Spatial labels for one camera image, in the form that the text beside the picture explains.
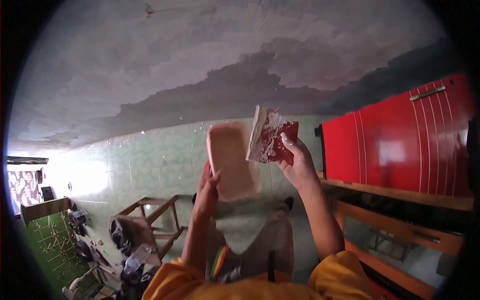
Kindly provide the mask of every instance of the person's left hand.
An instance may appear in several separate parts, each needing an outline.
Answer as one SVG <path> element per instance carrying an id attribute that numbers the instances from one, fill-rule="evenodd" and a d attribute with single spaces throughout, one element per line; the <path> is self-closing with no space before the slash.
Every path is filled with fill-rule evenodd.
<path id="1" fill-rule="evenodd" d="M 216 186 L 220 182 L 220 172 L 212 175 L 210 163 L 205 163 L 197 186 L 197 198 L 193 207 L 192 217 L 210 220 L 218 205 L 218 192 Z"/>

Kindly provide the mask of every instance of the yellow sleeve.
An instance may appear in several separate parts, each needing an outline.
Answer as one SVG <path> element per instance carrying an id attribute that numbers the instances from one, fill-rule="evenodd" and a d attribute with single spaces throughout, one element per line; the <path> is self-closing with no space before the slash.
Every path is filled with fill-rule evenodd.
<path id="1" fill-rule="evenodd" d="M 183 299 L 205 281 L 205 274 L 181 259 L 164 264 L 145 290 L 142 300 Z"/>
<path id="2" fill-rule="evenodd" d="M 350 251 L 330 255 L 313 270 L 308 286 L 325 299 L 378 299 L 357 255 Z"/>

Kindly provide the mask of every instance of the cabinet handle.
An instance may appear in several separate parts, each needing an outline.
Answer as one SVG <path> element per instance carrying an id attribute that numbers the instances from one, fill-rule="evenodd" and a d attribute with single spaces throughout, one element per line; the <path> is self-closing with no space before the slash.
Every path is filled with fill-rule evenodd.
<path id="1" fill-rule="evenodd" d="M 430 91 L 427 91 L 425 93 L 422 93 L 420 95 L 415 95 L 415 96 L 412 96 L 410 97 L 410 101 L 415 101 L 417 99 L 420 99 L 420 98 L 423 98 L 423 97 L 426 97 L 428 95 L 431 95 L 431 94 L 435 94 L 435 93 L 438 93 L 438 92 L 441 92 L 441 91 L 444 91 L 446 88 L 445 88 L 445 85 L 442 85 L 442 86 L 439 86 L 437 88 L 434 88 L 433 90 L 430 90 Z"/>
<path id="2" fill-rule="evenodd" d="M 416 238 L 419 238 L 419 239 L 422 239 L 422 240 L 430 241 L 430 242 L 435 243 L 435 244 L 440 244 L 440 239 L 439 239 L 439 238 L 433 237 L 433 236 L 428 235 L 428 234 L 423 234 L 423 233 L 420 233 L 420 232 L 415 232 L 415 237 L 416 237 Z"/>

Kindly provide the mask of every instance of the tile floor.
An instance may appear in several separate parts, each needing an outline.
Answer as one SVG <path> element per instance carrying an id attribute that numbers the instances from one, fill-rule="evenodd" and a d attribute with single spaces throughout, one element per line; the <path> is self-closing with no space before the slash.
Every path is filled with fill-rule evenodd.
<path id="1" fill-rule="evenodd" d="M 299 138 L 310 150 L 315 167 L 322 169 L 320 139 L 314 128 L 332 116 L 288 116 L 299 121 Z M 252 118 L 205 121 L 138 132 L 74 149 L 52 157 L 45 174 L 56 197 L 68 196 L 89 213 L 88 229 L 105 243 L 109 259 L 120 264 L 120 255 L 108 236 L 108 218 L 145 196 L 176 202 L 181 226 L 188 226 L 201 170 L 207 161 L 206 132 L 218 123 L 240 121 L 252 125 Z M 220 203 L 217 228 L 236 252 L 245 250 L 262 228 L 266 215 L 287 196 L 295 198 L 290 212 L 293 227 L 294 281 L 305 282 L 318 257 L 302 202 L 295 188 L 275 164 L 261 164 L 262 189 L 253 199 Z M 147 214 L 155 207 L 147 209 Z M 159 219 L 156 227 L 171 224 Z M 165 261 L 181 254 L 185 233 L 174 243 Z"/>

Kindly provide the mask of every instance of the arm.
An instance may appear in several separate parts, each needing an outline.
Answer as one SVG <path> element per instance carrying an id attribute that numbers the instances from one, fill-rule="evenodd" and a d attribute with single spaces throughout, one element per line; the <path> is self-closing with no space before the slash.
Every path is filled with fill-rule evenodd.
<path id="1" fill-rule="evenodd" d="M 345 249 L 342 230 L 336 222 L 313 166 L 312 156 L 301 140 L 294 143 L 282 133 L 282 142 L 294 155 L 293 166 L 277 162 L 287 179 L 297 188 L 307 212 L 313 240 L 320 259 Z"/>
<path id="2" fill-rule="evenodd" d="M 181 254 L 181 259 L 185 264 L 195 267 L 202 273 L 205 273 L 210 218 L 215 213 L 218 204 L 216 185 L 219 181 L 219 173 L 212 177 L 210 164 L 207 162 L 198 182 L 197 198 L 185 238 L 185 247 Z"/>

